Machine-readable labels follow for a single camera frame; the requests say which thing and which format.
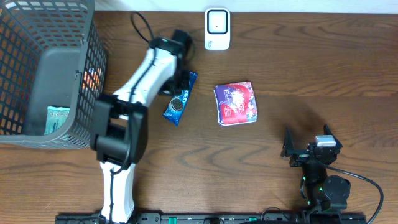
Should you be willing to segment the blue oreo cookie pack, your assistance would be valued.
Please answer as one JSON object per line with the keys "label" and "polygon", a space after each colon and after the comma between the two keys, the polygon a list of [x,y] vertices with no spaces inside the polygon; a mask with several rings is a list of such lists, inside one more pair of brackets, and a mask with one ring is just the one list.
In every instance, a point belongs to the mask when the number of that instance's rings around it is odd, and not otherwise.
{"label": "blue oreo cookie pack", "polygon": [[184,109],[192,92],[193,86],[198,78],[196,72],[189,72],[189,86],[187,90],[182,90],[181,94],[172,97],[168,107],[163,113],[163,117],[172,122],[175,126],[179,125]]}

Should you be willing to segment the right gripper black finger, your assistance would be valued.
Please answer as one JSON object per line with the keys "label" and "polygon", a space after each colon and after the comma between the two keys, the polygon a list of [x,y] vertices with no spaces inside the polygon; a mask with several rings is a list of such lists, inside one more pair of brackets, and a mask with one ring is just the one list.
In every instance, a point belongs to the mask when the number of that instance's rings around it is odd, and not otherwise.
{"label": "right gripper black finger", "polygon": [[330,136],[333,135],[332,131],[330,130],[330,128],[329,128],[329,126],[327,124],[325,124],[323,126],[323,134],[324,135],[330,135]]}
{"label": "right gripper black finger", "polygon": [[281,157],[290,157],[294,152],[294,143],[292,139],[292,135],[290,133],[290,129],[287,128],[285,132],[284,143],[282,146],[282,150],[280,153]]}

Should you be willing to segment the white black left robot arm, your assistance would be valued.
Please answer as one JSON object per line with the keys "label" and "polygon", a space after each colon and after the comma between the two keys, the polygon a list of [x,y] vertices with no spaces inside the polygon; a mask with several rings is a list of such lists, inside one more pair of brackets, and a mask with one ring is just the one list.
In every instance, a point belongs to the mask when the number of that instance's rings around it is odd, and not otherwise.
{"label": "white black left robot arm", "polygon": [[112,95],[95,102],[90,147],[104,177],[101,223],[127,223],[134,213],[134,169],[148,142],[148,110],[157,95],[178,95],[189,87],[185,57],[193,44],[187,32],[149,42],[144,61]]}

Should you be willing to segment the dark grey plastic mesh basket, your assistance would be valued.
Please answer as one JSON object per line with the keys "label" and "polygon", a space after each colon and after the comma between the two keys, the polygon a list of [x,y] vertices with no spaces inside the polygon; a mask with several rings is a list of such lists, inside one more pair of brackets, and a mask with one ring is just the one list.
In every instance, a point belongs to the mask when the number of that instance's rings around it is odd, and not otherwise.
{"label": "dark grey plastic mesh basket", "polygon": [[[89,145],[93,106],[103,92],[107,55],[93,20],[95,4],[80,0],[1,2],[1,142],[31,148]],[[99,90],[82,90],[100,68]],[[70,112],[44,135],[47,107]]]}

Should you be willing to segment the red purple liner packet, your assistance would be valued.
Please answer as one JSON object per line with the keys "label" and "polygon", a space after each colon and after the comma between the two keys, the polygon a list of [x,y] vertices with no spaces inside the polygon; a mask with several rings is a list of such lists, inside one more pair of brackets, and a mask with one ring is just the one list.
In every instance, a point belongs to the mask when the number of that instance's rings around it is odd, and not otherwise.
{"label": "red purple liner packet", "polygon": [[257,104],[251,82],[217,85],[214,94],[220,126],[234,126],[257,121]]}

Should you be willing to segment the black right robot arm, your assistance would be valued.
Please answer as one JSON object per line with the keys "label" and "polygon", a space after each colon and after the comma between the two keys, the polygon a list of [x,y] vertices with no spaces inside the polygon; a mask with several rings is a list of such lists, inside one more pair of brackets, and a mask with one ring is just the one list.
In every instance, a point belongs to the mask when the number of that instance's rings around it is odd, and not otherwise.
{"label": "black right robot arm", "polygon": [[303,172],[301,194],[308,199],[310,208],[318,212],[340,212],[347,209],[351,192],[350,181],[328,175],[327,168],[336,161],[342,144],[327,125],[323,134],[315,136],[306,149],[295,149],[292,135],[286,130],[281,156],[289,158],[291,167],[301,167]]}

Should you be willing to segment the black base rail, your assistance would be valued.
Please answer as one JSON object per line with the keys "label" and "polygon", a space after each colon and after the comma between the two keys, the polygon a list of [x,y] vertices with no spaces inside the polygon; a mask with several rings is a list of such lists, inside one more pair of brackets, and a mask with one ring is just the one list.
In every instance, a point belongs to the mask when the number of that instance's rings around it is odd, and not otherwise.
{"label": "black base rail", "polygon": [[298,216],[281,213],[265,215],[161,215],[138,213],[128,223],[132,224],[238,224],[238,223],[366,223],[364,215],[312,215],[304,221]]}

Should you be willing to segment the white barcode scanner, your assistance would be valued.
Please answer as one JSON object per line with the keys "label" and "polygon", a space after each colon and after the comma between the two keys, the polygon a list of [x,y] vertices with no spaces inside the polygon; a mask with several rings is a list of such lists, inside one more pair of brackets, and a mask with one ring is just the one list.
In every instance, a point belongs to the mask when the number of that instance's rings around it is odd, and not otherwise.
{"label": "white barcode scanner", "polygon": [[226,8],[205,11],[205,40],[207,50],[227,50],[231,42],[231,15]]}

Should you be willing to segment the mint green wipes packet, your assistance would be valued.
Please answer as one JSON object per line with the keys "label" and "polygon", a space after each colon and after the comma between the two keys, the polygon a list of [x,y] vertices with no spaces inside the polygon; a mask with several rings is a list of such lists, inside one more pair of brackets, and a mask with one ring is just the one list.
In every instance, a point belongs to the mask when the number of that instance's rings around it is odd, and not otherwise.
{"label": "mint green wipes packet", "polygon": [[67,120],[69,112],[69,108],[48,106],[44,135],[58,130]]}

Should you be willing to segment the orange snack packet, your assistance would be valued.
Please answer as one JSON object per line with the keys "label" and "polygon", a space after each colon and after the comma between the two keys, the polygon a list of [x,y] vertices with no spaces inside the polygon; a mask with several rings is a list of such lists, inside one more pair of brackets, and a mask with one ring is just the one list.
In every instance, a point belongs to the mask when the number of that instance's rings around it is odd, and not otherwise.
{"label": "orange snack packet", "polygon": [[97,91],[100,87],[100,81],[102,71],[100,68],[89,68],[87,72],[84,73],[82,90]]}

